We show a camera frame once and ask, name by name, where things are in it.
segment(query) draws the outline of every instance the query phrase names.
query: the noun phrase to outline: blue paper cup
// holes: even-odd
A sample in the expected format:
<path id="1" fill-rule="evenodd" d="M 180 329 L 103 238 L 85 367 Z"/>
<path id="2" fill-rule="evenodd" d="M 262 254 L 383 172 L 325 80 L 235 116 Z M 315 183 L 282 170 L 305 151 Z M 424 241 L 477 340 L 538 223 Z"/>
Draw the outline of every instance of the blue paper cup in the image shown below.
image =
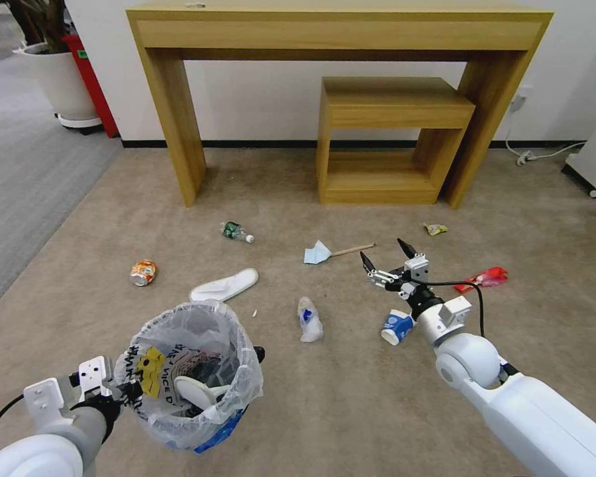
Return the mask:
<path id="1" fill-rule="evenodd" d="M 415 326 L 415 320 L 403 311 L 392 309 L 386 317 L 386 322 L 382 327 L 380 335 L 393 346 L 397 346 L 400 341 L 408 335 Z"/>

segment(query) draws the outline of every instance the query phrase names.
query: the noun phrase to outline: red plastic packaging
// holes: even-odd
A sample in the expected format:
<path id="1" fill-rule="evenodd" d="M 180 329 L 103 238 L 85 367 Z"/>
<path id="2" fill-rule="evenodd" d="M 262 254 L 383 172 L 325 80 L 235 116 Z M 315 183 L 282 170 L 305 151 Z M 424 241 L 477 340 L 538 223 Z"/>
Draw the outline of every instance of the red plastic packaging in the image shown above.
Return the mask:
<path id="1" fill-rule="evenodd" d="M 476 274 L 472 277 L 466 278 L 466 282 L 473 282 L 479 286 L 497 286 L 501 285 L 508 280 L 506 274 L 508 273 L 507 270 L 503 269 L 502 267 L 492 267 L 488 270 Z M 454 286 L 460 293 L 468 293 L 472 290 L 470 285 L 455 285 Z"/>
<path id="2" fill-rule="evenodd" d="M 104 126 L 106 134 L 109 138 L 119 135 L 117 124 L 115 124 L 113 114 L 111 113 L 110 108 L 108 108 L 108 103 L 106 102 L 104 93 L 101 91 L 97 76 L 95 76 L 95 72 L 93 71 L 91 62 L 88 60 L 88 55 L 84 50 L 84 45 L 81 43 L 81 40 L 77 35 L 65 35 L 62 37 L 62 41 L 68 45 L 68 48 L 73 54 L 73 59 L 77 64 L 79 74 L 81 74 L 81 77 L 84 80 L 88 94 L 90 94 L 91 99 L 93 100 L 95 110 L 101 119 L 101 124 Z"/>

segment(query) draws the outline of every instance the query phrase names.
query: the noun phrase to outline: carpet floor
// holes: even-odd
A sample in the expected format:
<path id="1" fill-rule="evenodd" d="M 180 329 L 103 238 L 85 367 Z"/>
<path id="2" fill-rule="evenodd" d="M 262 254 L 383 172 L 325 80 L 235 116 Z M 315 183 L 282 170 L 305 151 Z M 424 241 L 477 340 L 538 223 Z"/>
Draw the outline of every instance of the carpet floor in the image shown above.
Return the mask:
<path id="1" fill-rule="evenodd" d="M 517 168 L 506 152 L 491 151 L 454 211 L 441 202 L 322 206 L 312 150 L 208 150 L 207 161 L 192 208 L 181 206 L 164 150 L 124 151 L 77 206 L 0 300 L 0 408 L 24 386 L 92 356 L 116 358 L 193 286 L 255 267 L 258 283 L 229 304 L 267 350 L 265 396 L 202 456 L 152 442 L 126 411 L 99 454 L 100 475 L 527 475 L 441 382 L 415 330 L 398 347 L 379 337 L 388 311 L 406 305 L 367 283 L 357 255 L 302 263 L 317 239 L 331 249 L 376 241 L 375 265 L 394 268 L 404 260 L 401 237 L 426 253 L 435 280 L 508 269 L 506 284 L 484 292 L 487 336 L 596 420 L 596 201 L 559 173 L 560 162 Z M 256 242 L 222 238 L 225 220 L 242 223 Z M 429 237 L 422 222 L 450 232 Z M 160 267 L 146 288 L 128 279 L 141 258 Z M 299 341 L 303 295 L 324 324 L 324 339 L 312 344 Z M 0 423 L 0 448 L 30 430 L 16 406 Z"/>
<path id="2" fill-rule="evenodd" d="M 24 58 L 0 60 L 0 297 L 120 151 L 60 126 Z"/>

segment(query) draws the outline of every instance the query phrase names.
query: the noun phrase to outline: potted plant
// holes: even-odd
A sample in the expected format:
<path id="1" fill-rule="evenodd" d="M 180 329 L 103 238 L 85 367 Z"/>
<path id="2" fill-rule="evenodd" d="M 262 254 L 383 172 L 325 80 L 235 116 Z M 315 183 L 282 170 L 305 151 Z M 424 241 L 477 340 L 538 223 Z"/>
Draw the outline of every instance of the potted plant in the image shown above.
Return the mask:
<path id="1" fill-rule="evenodd" d="M 31 19 L 44 42 L 23 51 L 31 74 L 38 80 L 53 106 L 58 120 L 66 127 L 92 127 L 99 120 L 68 46 L 62 37 L 68 32 L 64 22 L 64 0 L 9 0 Z"/>

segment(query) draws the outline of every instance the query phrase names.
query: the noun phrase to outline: red trash can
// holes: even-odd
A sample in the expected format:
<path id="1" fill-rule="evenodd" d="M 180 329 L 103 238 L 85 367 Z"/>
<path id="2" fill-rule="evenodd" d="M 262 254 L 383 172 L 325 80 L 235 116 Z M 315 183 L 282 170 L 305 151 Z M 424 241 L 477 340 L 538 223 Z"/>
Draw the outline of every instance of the red trash can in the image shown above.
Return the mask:
<path id="1" fill-rule="evenodd" d="M 84 50 L 84 45 L 81 43 L 79 36 L 65 35 L 62 37 L 62 41 L 68 45 L 68 48 L 73 54 L 73 59 L 77 64 L 79 74 L 81 74 L 81 77 L 84 80 L 88 94 L 90 94 L 91 99 L 93 100 L 95 110 L 101 119 L 106 134 L 109 138 L 119 136 L 119 129 L 117 129 L 113 114 L 111 113 L 110 108 L 108 108 L 104 93 L 101 91 L 97 76 L 95 76 L 95 72 L 93 71 L 93 67 L 91 66 L 91 62 L 88 59 L 88 55 L 86 54 L 86 50 Z"/>

